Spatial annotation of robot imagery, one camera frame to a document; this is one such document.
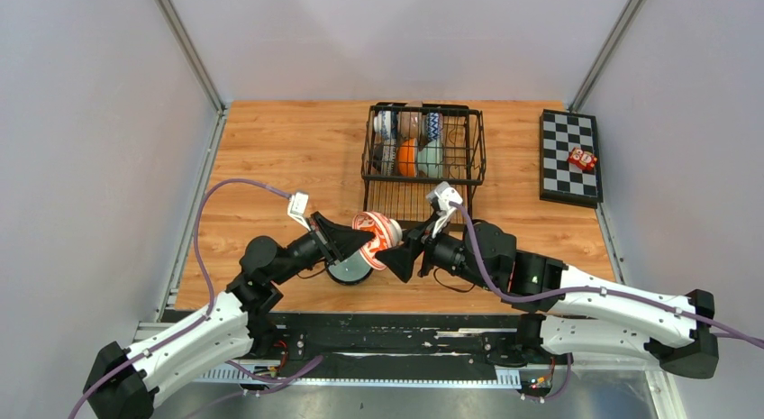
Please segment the black celadon bowl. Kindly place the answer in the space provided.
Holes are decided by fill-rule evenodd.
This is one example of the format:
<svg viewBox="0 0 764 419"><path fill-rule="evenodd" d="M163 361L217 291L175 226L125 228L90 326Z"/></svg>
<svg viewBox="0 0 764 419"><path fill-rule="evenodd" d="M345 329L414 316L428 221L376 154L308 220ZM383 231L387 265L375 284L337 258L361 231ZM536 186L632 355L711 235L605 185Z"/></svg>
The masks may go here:
<svg viewBox="0 0 764 419"><path fill-rule="evenodd" d="M373 268L358 250L347 259L335 261L328 265L327 271L334 282L344 286L353 286L364 282L371 275Z"/></svg>

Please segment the white orange bowl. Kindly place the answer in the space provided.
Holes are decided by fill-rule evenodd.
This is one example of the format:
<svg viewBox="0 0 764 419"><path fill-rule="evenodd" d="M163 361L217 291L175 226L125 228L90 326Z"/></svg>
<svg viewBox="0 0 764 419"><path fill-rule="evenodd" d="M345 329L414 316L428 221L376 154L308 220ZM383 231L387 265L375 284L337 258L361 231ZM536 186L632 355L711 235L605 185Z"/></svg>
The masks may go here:
<svg viewBox="0 0 764 419"><path fill-rule="evenodd" d="M418 140L409 139L401 143L397 151L396 165L398 172L403 177L416 178L418 168L416 159L418 155Z"/></svg>

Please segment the blue floral bowl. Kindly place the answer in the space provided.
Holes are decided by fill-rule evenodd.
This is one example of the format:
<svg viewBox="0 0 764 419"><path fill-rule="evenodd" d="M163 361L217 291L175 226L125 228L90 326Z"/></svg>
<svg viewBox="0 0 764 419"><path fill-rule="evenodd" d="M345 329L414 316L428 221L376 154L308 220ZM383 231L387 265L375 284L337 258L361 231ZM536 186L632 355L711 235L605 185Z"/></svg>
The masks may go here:
<svg viewBox="0 0 764 419"><path fill-rule="evenodd" d="M373 128L383 141L396 140L398 134L397 112L393 110L379 111L373 118Z"/></svg>

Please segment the black cream patterned bowl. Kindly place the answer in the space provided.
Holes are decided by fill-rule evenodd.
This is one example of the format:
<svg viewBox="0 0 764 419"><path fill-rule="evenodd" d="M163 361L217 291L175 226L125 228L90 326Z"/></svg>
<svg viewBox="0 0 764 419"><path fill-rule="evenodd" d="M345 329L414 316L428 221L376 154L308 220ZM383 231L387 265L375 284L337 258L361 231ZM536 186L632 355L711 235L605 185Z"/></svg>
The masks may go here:
<svg viewBox="0 0 764 419"><path fill-rule="evenodd" d="M396 173L397 144L395 140L385 140L374 146L372 168L380 175L394 176Z"/></svg>

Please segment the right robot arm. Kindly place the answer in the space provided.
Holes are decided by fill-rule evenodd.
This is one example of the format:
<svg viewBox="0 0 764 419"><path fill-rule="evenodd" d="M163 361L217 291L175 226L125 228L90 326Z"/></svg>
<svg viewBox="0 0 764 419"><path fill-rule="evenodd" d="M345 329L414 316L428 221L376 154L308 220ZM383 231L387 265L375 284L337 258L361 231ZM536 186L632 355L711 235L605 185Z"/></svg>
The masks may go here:
<svg viewBox="0 0 764 419"><path fill-rule="evenodd" d="M717 369L718 341L708 323L714 297L704 290L671 296L619 286L518 250L512 234L483 221L466 226L460 239L422 224L376 258L403 282L420 260L422 276L443 269L496 292L521 311L505 354L522 363L586 352L654 362L684 378L709 379Z"/></svg>

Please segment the brown cream glazed bowl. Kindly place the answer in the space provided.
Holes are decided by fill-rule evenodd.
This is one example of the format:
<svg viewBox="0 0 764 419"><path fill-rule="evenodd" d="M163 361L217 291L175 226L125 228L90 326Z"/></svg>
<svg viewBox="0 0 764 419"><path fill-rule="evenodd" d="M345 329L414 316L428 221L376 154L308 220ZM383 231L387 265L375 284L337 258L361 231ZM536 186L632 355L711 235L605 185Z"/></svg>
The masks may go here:
<svg viewBox="0 0 764 419"><path fill-rule="evenodd" d="M423 114L421 101L412 101L404 105L398 114L398 135L400 142L419 139L422 131Z"/></svg>

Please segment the pale green bowl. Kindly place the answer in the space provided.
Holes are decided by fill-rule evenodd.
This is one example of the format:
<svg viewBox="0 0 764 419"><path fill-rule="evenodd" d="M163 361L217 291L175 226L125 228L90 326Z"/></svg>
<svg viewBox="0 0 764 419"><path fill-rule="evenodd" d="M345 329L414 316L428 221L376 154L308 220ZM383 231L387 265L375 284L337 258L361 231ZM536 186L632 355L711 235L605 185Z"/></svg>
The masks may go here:
<svg viewBox="0 0 764 419"><path fill-rule="evenodd" d="M418 152L416 165L418 172L427 178L443 176L443 147L441 141L430 141Z"/></svg>

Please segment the black wire dish rack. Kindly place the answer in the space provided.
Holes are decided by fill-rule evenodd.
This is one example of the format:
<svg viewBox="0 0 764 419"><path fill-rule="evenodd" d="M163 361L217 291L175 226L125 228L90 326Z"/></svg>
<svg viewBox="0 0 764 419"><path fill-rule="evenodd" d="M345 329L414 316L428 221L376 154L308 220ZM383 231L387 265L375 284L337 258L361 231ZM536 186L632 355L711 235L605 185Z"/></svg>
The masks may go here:
<svg viewBox="0 0 764 419"><path fill-rule="evenodd" d="M450 184L472 212L487 169L483 113L467 105L378 102L368 108L363 209L409 228L432 212L426 195Z"/></svg>

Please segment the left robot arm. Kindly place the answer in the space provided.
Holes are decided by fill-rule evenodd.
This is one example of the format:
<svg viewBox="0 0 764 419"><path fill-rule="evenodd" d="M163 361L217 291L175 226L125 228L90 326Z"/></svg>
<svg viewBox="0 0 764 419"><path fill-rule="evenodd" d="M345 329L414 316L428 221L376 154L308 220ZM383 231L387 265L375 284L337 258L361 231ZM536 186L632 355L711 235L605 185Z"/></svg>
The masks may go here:
<svg viewBox="0 0 764 419"><path fill-rule="evenodd" d="M104 346L83 389L86 403L99 418L149 418L207 370L248 353L268 357L277 345L268 314L283 296L278 286L322 261L347 259L373 237L315 212L307 232L286 247L254 238L240 273L206 307L142 342Z"/></svg>

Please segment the red floral small bowl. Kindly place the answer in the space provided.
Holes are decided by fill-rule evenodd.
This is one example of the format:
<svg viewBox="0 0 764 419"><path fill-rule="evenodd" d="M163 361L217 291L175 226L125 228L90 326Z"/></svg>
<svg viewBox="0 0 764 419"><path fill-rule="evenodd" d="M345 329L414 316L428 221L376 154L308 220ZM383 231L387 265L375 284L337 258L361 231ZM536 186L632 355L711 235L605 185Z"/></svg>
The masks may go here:
<svg viewBox="0 0 764 419"><path fill-rule="evenodd" d="M376 254L395 247L402 240L403 229L398 221L379 212L360 212L354 216L352 228L373 234L373 238L359 249L361 258L373 270L387 269L387 266L377 259Z"/></svg>

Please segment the red patterned bowl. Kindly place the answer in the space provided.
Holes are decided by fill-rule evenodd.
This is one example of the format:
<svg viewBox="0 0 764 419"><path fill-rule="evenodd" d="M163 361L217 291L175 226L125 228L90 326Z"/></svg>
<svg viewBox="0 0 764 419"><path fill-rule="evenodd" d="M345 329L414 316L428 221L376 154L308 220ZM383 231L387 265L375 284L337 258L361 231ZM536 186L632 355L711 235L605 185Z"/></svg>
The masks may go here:
<svg viewBox="0 0 764 419"><path fill-rule="evenodd" d="M441 141L443 135L443 115L438 112L424 114L423 131L428 142Z"/></svg>

